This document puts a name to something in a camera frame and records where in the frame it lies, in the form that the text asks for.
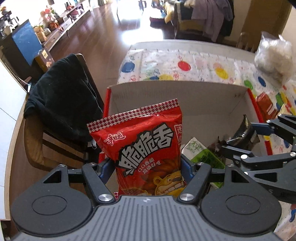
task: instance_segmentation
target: white wall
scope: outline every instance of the white wall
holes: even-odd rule
[[[242,27],[244,26],[244,21],[250,8],[251,0],[234,0],[233,4],[235,18],[233,21],[232,32],[231,35],[225,39],[237,41],[242,32]]]
[[[281,34],[285,40],[290,41],[296,53],[296,9],[292,7],[286,26]]]
[[[4,180],[8,151],[27,93],[5,68],[1,60],[0,73],[0,219],[2,220],[7,219],[4,211]]]

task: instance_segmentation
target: wooden chair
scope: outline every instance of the wooden chair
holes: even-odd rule
[[[76,56],[78,57],[86,73],[86,76],[88,77],[88,80],[97,95],[97,101],[99,106],[101,107],[101,109],[103,109],[103,100],[95,86],[95,83],[89,72],[83,55],[77,54]],[[73,142],[71,140],[63,138],[54,131],[48,129],[42,123],[38,115],[28,116],[25,120],[24,144],[29,163],[33,167],[44,171],[50,171],[61,163],[67,164],[67,166],[69,166],[70,168],[81,168],[82,165],[86,162],[97,162],[97,156],[100,152],[99,148],[97,148],[97,150],[93,150],[91,147],[88,148],[87,143]],[[59,160],[52,160],[50,158],[45,157],[43,145],[49,147],[55,152],[58,152],[62,155],[62,157],[59,158]],[[73,151],[70,152],[66,150],[66,146],[70,147],[70,149],[67,148],[68,150]]]
[[[235,47],[239,48],[239,49],[249,51],[249,49],[250,49],[249,44],[250,44],[250,36],[249,36],[248,33],[243,32],[243,33],[241,33]],[[250,52],[255,53],[255,51],[256,51],[255,47],[254,47],[254,45],[252,45],[252,48],[251,48]]]

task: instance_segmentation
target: tablecloth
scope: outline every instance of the tablecloth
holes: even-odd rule
[[[274,108],[284,105],[296,115],[296,81],[281,86],[261,74],[253,63],[202,52],[183,50],[129,50],[119,70],[118,83],[142,80],[196,80],[243,85],[254,97],[265,92]],[[291,145],[276,135],[265,137],[273,154],[290,152]],[[282,216],[275,233],[288,240],[296,233],[296,204],[280,202]]]

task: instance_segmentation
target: snack bag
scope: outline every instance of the snack bag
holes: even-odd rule
[[[184,189],[182,113],[177,99],[97,120],[88,129],[115,161],[119,195],[178,196]]]

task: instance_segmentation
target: black jacket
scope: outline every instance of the black jacket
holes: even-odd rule
[[[46,127],[65,139],[92,140],[86,124],[101,119],[102,110],[75,54],[55,62],[37,82],[24,117],[35,113]]]

